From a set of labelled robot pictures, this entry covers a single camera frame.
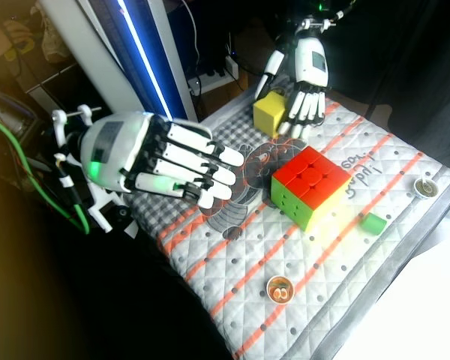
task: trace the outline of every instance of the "green cube face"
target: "green cube face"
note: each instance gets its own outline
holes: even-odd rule
[[[313,210],[273,176],[271,177],[271,201],[286,216],[292,219],[300,229],[304,231],[307,229]]]

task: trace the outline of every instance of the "small round cup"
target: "small round cup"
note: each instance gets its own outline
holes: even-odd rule
[[[435,181],[433,181],[431,178],[427,178],[425,180],[425,182],[430,185],[430,187],[432,188],[432,192],[431,193],[427,193],[426,191],[423,190],[422,187],[422,178],[417,178],[415,180],[415,182],[413,183],[413,191],[415,192],[415,195],[419,198],[419,199],[423,199],[423,200],[427,200],[427,199],[432,199],[434,197],[436,197],[438,195],[438,185]]]
[[[288,296],[286,298],[275,299],[273,297],[273,292],[275,289],[286,289],[288,292]],[[290,281],[287,277],[281,275],[275,275],[268,280],[267,283],[267,295],[275,304],[285,305],[292,301],[293,296],[295,295],[295,288],[293,287],[292,281]]]

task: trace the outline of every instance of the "red cube face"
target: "red cube face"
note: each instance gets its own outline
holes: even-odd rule
[[[313,210],[350,179],[346,171],[310,146],[273,176]]]

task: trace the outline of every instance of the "quilted mat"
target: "quilted mat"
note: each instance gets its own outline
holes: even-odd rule
[[[248,92],[204,122],[246,159],[232,169],[230,201],[208,211],[147,193],[126,201],[236,359],[331,359],[449,208],[450,169],[332,100],[308,144],[255,129],[251,104]],[[269,199],[272,173],[306,145],[352,176],[341,203],[310,232]],[[413,195],[422,174],[439,185],[437,198]],[[387,220],[381,235],[360,228],[369,212]],[[294,283],[289,304],[266,295],[274,275]]]

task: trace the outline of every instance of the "robotic hand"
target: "robotic hand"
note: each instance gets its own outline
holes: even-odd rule
[[[235,167],[244,163],[242,154],[214,141],[210,130],[191,121],[168,121],[149,112],[114,114],[93,124],[82,117],[88,130],[65,138],[67,115],[56,110],[53,118],[58,146],[78,139],[76,154],[85,176],[110,191],[148,191],[210,209],[215,197],[230,199],[236,181],[233,172],[211,159]],[[73,164],[72,154],[67,159]]]
[[[288,34],[285,41],[268,59],[264,74],[255,92],[255,99],[264,98],[270,85],[287,58],[294,60],[294,69],[290,77],[295,79],[294,91],[290,95],[284,119],[278,133],[285,135],[290,131],[292,138],[307,141],[310,127],[321,125],[325,120],[325,90],[329,83],[329,69],[325,50],[319,40],[320,34],[348,14],[355,6],[352,0],[349,6],[338,11],[331,19],[315,19],[312,16],[295,24],[293,34]]]

